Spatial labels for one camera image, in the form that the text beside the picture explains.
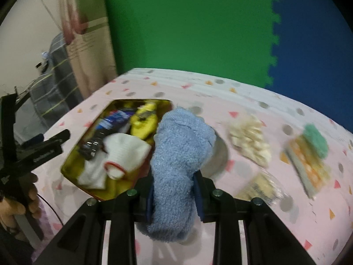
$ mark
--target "terrazzo pattern tablecloth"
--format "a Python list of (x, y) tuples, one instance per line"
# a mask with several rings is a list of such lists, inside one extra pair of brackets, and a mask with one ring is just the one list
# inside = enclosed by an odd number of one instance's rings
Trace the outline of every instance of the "terrazzo pattern tablecloth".
[[(118, 77), (62, 117), (45, 134), (49, 138), (67, 128), (71, 138), (64, 152), (36, 169), (38, 192), (66, 222), (89, 198), (60, 173), (60, 167), (73, 146), (100, 112), (112, 101), (123, 98), (162, 98), (174, 106), (189, 109), (202, 117), (225, 140), (229, 160), (216, 180), (216, 187), (235, 196), (260, 170), (242, 157), (230, 144), (226, 124), (255, 114), (263, 122), (263, 133), (271, 145), (268, 171), (279, 181), (284, 193), (272, 210), (289, 228), (313, 260), (330, 265), (353, 231), (353, 135), (319, 112), (255, 86), (229, 79), (178, 70), (133, 69)], [(315, 200), (308, 199), (299, 177), (283, 154), (284, 145), (314, 123), (329, 144), (325, 159), (331, 167), (331, 181)], [(55, 218), (52, 228), (60, 229)], [(211, 264), (215, 224), (198, 219), (184, 243), (161, 243), (135, 231), (138, 264)]]

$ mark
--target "human hand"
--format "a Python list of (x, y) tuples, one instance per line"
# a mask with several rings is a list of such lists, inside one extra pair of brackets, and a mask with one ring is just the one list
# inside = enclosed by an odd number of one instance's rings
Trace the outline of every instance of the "human hand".
[[(38, 178), (34, 173), (29, 174), (31, 182), (37, 182)], [(28, 205), (28, 210), (32, 213), (32, 216), (35, 219), (39, 219), (42, 215), (42, 211), (39, 208), (39, 199), (37, 196), (37, 188), (34, 184), (31, 185), (28, 196), (31, 199), (31, 202)], [(23, 232), (19, 229), (14, 215), (23, 215), (26, 212), (26, 208), (23, 204), (11, 200), (9, 198), (4, 198), (0, 202), (0, 223), (3, 228), (13, 235), (16, 239), (26, 240)]]

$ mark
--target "beige curtain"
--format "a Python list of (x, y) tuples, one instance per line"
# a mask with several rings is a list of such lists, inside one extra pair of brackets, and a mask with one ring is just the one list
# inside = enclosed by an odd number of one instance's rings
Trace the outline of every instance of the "beige curtain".
[(104, 0), (60, 0), (62, 31), (83, 98), (114, 79), (116, 65)]

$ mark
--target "rolled blue cloth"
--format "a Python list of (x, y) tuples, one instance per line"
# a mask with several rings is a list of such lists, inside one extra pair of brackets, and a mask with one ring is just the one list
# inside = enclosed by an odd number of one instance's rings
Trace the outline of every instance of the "rolled blue cloth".
[(152, 223), (137, 225), (143, 234), (163, 242), (187, 238), (196, 214), (192, 177), (211, 156), (215, 140), (212, 127), (183, 108), (163, 116), (151, 159)]

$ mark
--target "screw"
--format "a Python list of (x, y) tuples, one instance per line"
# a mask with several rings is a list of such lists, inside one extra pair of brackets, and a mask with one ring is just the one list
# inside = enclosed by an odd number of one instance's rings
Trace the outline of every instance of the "screw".
[(221, 189), (215, 189), (212, 191), (212, 194), (216, 197), (220, 197), (223, 194), (223, 191)]
[(129, 190), (126, 192), (126, 194), (127, 194), (128, 196), (134, 196), (134, 195), (137, 194), (137, 190), (136, 190), (136, 189), (129, 189)]
[(263, 203), (264, 203), (264, 201), (260, 198), (260, 197), (254, 197), (253, 199), (252, 199), (252, 201), (253, 201), (253, 203), (255, 204), (255, 205), (262, 205)]
[(97, 199), (94, 199), (94, 198), (90, 198), (89, 200), (86, 201), (86, 204), (88, 206), (93, 206), (97, 203)]

